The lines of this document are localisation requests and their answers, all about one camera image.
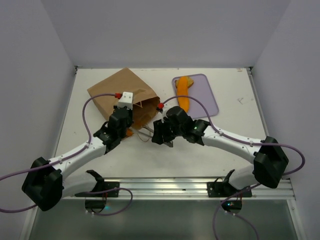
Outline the steel kitchen tongs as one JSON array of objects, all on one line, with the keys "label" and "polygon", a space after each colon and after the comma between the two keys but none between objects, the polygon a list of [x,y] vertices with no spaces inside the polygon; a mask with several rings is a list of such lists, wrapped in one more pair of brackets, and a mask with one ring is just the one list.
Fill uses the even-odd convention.
[{"label": "steel kitchen tongs", "polygon": [[[142,128],[140,130],[137,131],[137,134],[140,136],[144,136],[148,139],[151,139],[154,135],[154,130],[147,126],[147,125],[143,125]],[[166,142],[164,143],[166,146],[168,146],[169,148],[172,148],[174,146],[173,142],[170,141],[170,142]]]}]

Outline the brown paper bag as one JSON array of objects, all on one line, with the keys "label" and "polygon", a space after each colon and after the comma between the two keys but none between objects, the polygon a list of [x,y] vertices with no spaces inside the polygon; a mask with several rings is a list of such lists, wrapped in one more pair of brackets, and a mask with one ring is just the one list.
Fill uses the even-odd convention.
[{"label": "brown paper bag", "polygon": [[140,130],[158,113],[160,98],[155,91],[129,68],[123,68],[87,89],[91,97],[99,94],[133,93],[133,125]]}]

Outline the long orange bread loaf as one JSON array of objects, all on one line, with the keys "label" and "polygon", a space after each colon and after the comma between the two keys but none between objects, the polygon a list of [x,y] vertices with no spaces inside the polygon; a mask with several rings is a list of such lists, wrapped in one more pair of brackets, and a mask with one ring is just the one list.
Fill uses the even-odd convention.
[{"label": "long orange bread loaf", "polygon": [[[187,76],[182,76],[176,84],[176,94],[178,96],[188,96],[189,80]],[[190,101],[187,97],[177,98],[179,106],[187,113],[190,108]]]}]

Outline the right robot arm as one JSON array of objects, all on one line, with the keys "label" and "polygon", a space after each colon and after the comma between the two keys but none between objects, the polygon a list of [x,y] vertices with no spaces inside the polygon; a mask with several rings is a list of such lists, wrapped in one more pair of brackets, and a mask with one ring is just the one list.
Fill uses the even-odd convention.
[{"label": "right robot arm", "polygon": [[232,197],[256,184],[271,189],[278,187],[289,160],[274,138],[268,136],[259,140],[237,134],[227,138],[221,129],[215,130],[206,120],[193,120],[179,106],[168,107],[160,103],[156,109],[162,118],[153,123],[153,143],[167,145],[182,137],[191,144],[218,148],[249,162],[242,169],[232,169],[222,182],[214,186],[215,191]]}]

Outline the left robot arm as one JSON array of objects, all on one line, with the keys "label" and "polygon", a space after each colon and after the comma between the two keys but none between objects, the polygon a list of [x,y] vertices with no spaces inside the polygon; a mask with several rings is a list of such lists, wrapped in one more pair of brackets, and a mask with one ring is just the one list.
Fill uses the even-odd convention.
[{"label": "left robot arm", "polygon": [[66,156],[50,160],[43,157],[36,159],[22,184],[22,191],[42,211],[52,209],[64,197],[76,194],[101,195],[107,190],[107,185],[96,171],[87,170],[75,177],[71,177],[71,174],[116,148],[132,123],[131,109],[115,107],[109,121],[93,134],[90,142],[67,152]]}]

